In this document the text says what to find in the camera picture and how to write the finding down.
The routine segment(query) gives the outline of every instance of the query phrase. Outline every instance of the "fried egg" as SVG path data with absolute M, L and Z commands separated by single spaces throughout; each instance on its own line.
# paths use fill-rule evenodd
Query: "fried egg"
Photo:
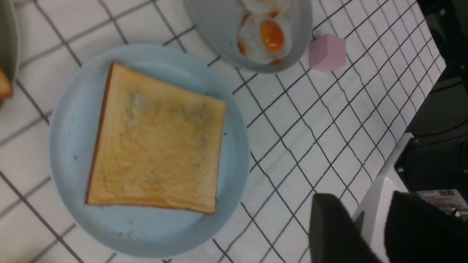
M 284 13 L 293 0 L 241 0 L 250 13 L 278 15 Z
M 286 14 L 245 16 L 237 46 L 248 59 L 262 64 L 281 62 L 291 51 L 291 21 Z

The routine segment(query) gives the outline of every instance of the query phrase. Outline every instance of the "toast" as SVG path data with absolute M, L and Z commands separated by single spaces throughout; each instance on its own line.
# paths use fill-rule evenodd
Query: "toast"
M 0 100 L 13 97 L 13 86 L 0 68 Z
M 112 63 L 85 203 L 215 213 L 225 111 Z

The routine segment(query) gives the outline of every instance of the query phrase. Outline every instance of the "light blue plate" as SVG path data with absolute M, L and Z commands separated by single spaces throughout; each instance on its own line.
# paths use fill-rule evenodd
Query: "light blue plate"
M 112 61 L 227 102 L 213 215 L 137 206 L 84 205 L 104 88 Z M 50 133 L 52 178 L 77 224 L 109 248 L 128 255 L 168 258 L 212 238 L 241 200 L 249 170 L 247 130 L 239 107 L 203 63 L 154 45 L 112 49 L 84 65 L 54 111 Z

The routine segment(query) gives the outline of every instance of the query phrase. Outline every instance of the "white tiled surface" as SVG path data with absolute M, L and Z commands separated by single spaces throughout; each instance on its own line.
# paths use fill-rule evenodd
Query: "white tiled surface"
M 172 262 L 310 262 L 312 196 L 332 193 L 352 213 L 445 68 L 414 0 L 311 1 L 313 36 L 346 38 L 349 60 L 333 73 L 309 70 L 308 52 L 277 75 L 237 70 L 207 48 L 183 0 L 15 1 L 22 49 L 15 97 L 0 111 L 0 263 L 155 262 L 116 254 L 77 227 L 47 157 L 48 116 L 71 76 L 109 48 L 141 42 L 210 65 L 242 109 L 252 151 L 231 220 Z

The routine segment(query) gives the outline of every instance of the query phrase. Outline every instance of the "pink block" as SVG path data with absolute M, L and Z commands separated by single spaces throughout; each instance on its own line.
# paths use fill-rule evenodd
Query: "pink block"
M 332 35 L 324 35 L 309 45 L 309 66 L 330 72 L 346 65 L 346 41 Z

